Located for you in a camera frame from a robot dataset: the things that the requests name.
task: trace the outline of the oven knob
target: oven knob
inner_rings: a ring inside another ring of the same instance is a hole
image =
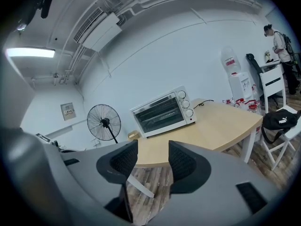
[[[183,100],[183,102],[182,102],[182,107],[183,107],[184,109],[187,109],[189,106],[190,106],[189,101],[188,101],[188,100]]]
[[[188,109],[186,112],[185,112],[186,116],[188,117],[191,117],[193,115],[193,110],[191,109]]]
[[[184,90],[180,90],[180,91],[178,92],[178,97],[179,97],[180,99],[184,99],[184,98],[186,97],[185,91],[184,91]]]

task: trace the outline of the white folding chair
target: white folding chair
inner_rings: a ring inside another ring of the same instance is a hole
[[[268,107],[268,97],[271,95],[274,95],[277,92],[282,91],[282,96],[283,96],[283,107],[281,109],[286,109],[291,113],[297,113],[296,110],[293,108],[289,107],[286,105],[286,97],[285,97],[285,86],[284,86],[284,80],[282,76],[282,71],[280,65],[278,65],[275,69],[272,69],[270,71],[267,71],[265,73],[260,74],[261,81],[262,81],[262,87],[263,87],[263,93],[264,93],[264,101],[265,101],[265,112],[269,112],[269,107]],[[275,167],[278,165],[280,162],[287,146],[289,146],[294,152],[296,151],[295,148],[293,147],[292,143],[290,140],[292,140],[294,137],[296,137],[299,133],[301,133],[301,119],[298,120],[298,124],[295,127],[292,127],[287,133],[282,135],[280,138],[284,140],[284,143],[275,146],[272,149],[269,149],[267,147],[267,144],[264,141],[264,138],[262,137],[261,139],[261,145],[265,148],[265,150],[268,153],[268,156],[270,160],[272,161],[272,168],[271,170],[274,170]],[[282,148],[280,155],[274,160],[272,156],[272,152],[276,151],[278,149]]]

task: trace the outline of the person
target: person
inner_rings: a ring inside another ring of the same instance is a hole
[[[291,56],[286,51],[286,45],[283,35],[276,29],[272,29],[272,25],[264,26],[264,36],[274,36],[274,47],[273,50],[276,54],[279,55],[281,60],[284,73],[286,75],[288,90],[291,95],[296,94],[296,89],[299,87],[300,82],[296,79],[293,74],[292,68],[294,62],[291,59]]]

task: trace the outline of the black cable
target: black cable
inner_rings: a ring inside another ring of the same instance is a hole
[[[202,103],[198,104],[196,107],[194,107],[194,109],[197,108],[197,107],[200,106],[200,105],[204,105],[204,102],[206,102],[206,101],[214,101],[214,100],[205,100],[205,101],[203,101]]]

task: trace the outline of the oven handle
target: oven handle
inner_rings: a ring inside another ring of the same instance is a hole
[[[156,106],[156,105],[159,105],[159,104],[161,104],[161,103],[163,103],[163,102],[165,102],[165,101],[167,101],[167,100],[170,100],[170,99],[172,99],[172,98],[175,98],[175,94],[174,94],[174,93],[171,93],[171,94],[169,94],[168,96],[163,97],[162,99],[159,99],[159,100],[157,100],[157,101],[155,101],[155,102],[153,102],[153,103],[150,103],[150,104],[148,104],[148,105],[145,105],[144,107],[141,107],[141,108],[139,108],[139,109],[133,111],[133,114],[134,114],[134,115],[137,115],[138,113],[140,113],[140,112],[142,112],[142,111],[145,111],[145,110],[147,110],[147,109],[150,109],[150,108],[152,108],[152,107],[154,107],[154,106]]]

